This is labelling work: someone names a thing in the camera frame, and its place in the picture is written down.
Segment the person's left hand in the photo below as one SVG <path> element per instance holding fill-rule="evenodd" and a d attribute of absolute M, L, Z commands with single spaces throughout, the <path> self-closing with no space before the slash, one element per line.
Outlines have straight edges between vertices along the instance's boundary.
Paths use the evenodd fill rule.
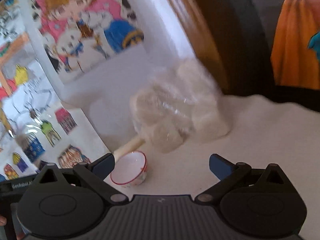
<path fill-rule="evenodd" d="M 7 219 L 3 216 L 0 216 L 0 226 L 5 226 L 7 223 Z"/>

